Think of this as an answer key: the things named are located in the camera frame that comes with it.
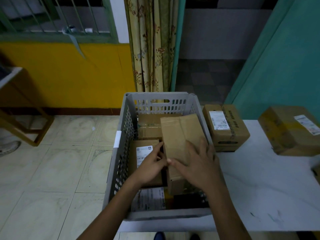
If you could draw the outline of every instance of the floral curtain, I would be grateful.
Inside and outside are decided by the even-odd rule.
[[[125,0],[137,92],[168,92],[179,0]]]

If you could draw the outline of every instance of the plastic crate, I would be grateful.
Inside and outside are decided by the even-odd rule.
[[[209,144],[212,144],[212,139],[205,118],[203,117],[198,97],[195,94],[189,94],[187,92],[125,93],[117,128],[118,132],[112,151],[102,209],[106,207],[128,177],[129,146],[130,141],[137,138],[137,118],[139,114],[174,113],[182,115],[196,114]],[[210,214],[211,211],[209,208],[139,211],[129,212],[125,221],[190,218]]]

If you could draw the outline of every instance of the hand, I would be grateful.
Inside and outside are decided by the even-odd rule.
[[[168,165],[165,155],[160,152],[163,144],[163,142],[157,144],[132,174],[132,177],[137,180],[137,183],[141,186],[153,180],[163,167]]]
[[[174,166],[189,183],[205,193],[212,185],[221,182],[225,184],[219,158],[215,155],[213,145],[208,146],[206,139],[201,138],[199,154],[191,142],[186,141],[186,147],[190,154],[189,166],[183,165],[174,158],[168,158],[168,164]]]

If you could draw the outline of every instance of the left hand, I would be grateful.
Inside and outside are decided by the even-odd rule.
[[[143,186],[153,180],[163,167],[168,165],[165,155],[160,152],[160,148],[163,144],[164,142],[157,144],[152,152],[142,161],[137,170],[131,175],[139,185]]]

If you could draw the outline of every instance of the shoe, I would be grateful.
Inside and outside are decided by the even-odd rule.
[[[191,237],[190,237],[190,240],[200,240],[200,237],[198,234],[192,234]]]
[[[166,240],[166,236],[163,232],[157,232],[153,240]]]
[[[14,152],[21,145],[21,141],[13,141],[7,144],[0,145],[0,157],[8,155],[9,153]]]

